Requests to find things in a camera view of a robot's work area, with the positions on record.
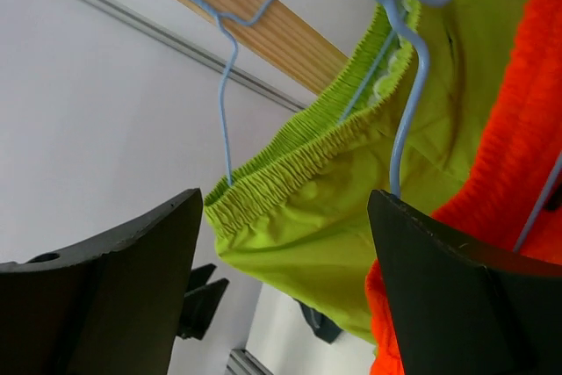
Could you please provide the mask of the blue hanger of green shorts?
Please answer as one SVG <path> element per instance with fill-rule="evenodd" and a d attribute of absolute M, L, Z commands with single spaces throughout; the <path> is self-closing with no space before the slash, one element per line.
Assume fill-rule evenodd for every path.
<path fill-rule="evenodd" d="M 230 151 L 230 143 L 228 138 L 228 130 L 227 130 L 227 118 L 226 118 L 226 109 L 225 109 L 225 92 L 227 87 L 227 80 L 231 76 L 231 72 L 234 69 L 234 64 L 238 57 L 239 52 L 239 43 L 235 39 L 234 35 L 225 27 L 223 23 L 223 19 L 232 20 L 236 24 L 241 25 L 242 27 L 250 28 L 252 25 L 256 24 L 260 19 L 262 19 L 263 14 L 272 7 L 274 1 L 277 0 L 264 0 L 260 7 L 257 9 L 256 13 L 252 18 L 249 19 L 242 19 L 231 12 L 219 12 L 211 6 L 205 0 L 187 0 L 192 1 L 195 6 L 202 7 L 203 12 L 207 12 L 209 14 L 212 21 L 216 24 L 219 28 L 220 32 L 231 42 L 232 45 L 232 53 L 230 58 L 227 60 L 226 64 L 223 66 L 222 75 L 219 83 L 218 88 L 218 101 L 219 101 L 219 115 L 220 115 L 220 124 L 221 130 L 223 135 L 224 141 L 224 149 L 225 149 L 225 162 L 226 162 L 226 180 L 228 186 L 233 186 L 234 179 L 233 179 L 233 169 L 232 169 L 232 161 L 231 161 L 231 151 Z M 354 96 L 348 102 L 346 109 L 342 113 L 342 116 L 338 120 L 338 123 L 341 123 L 349 114 L 351 113 L 352 108 L 357 103 L 360 95 L 364 91 L 366 84 L 369 80 L 373 77 L 376 70 L 378 69 L 379 64 L 384 59 L 386 52 L 388 51 L 389 47 L 393 43 L 396 37 L 396 33 L 394 30 L 390 31 L 389 34 L 386 36 L 385 41 L 382 47 L 379 49 L 378 54 L 375 56 L 374 60 L 372 61 L 368 72 L 365 74 L 364 79 L 360 83 L 359 87 L 357 88 Z"/>

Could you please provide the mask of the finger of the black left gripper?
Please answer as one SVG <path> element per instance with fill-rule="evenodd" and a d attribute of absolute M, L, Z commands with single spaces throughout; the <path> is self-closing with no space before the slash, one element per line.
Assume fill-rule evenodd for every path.
<path fill-rule="evenodd" d="M 208 263 L 191 270 L 177 329 L 177 336 L 183 340 L 202 340 L 211 326 L 229 285 L 226 278 L 210 282 L 216 268 L 215 264 Z"/>

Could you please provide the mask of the black shorts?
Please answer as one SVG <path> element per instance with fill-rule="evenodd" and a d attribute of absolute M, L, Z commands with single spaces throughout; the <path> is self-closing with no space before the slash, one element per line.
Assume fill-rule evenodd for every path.
<path fill-rule="evenodd" d="M 338 327 L 325 314 L 297 301 L 300 311 L 313 334 L 323 342 L 332 344 L 341 335 L 343 330 Z"/>

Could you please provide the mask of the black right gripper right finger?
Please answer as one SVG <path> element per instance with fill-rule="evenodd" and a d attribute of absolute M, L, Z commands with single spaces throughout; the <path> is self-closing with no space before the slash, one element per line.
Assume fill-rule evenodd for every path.
<path fill-rule="evenodd" d="M 561 269 L 370 195 L 375 374 L 558 374 Z"/>

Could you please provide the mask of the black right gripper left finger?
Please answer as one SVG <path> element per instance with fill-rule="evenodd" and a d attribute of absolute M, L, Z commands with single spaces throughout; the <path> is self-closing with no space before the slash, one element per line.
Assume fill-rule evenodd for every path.
<path fill-rule="evenodd" d="M 4 374 L 164 374 L 202 218 L 197 189 L 1 266 Z"/>

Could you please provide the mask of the orange shorts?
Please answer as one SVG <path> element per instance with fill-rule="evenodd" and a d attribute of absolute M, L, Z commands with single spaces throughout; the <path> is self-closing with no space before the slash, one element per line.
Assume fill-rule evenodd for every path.
<path fill-rule="evenodd" d="M 528 0 L 470 176 L 431 215 L 561 269 L 561 0 Z"/>

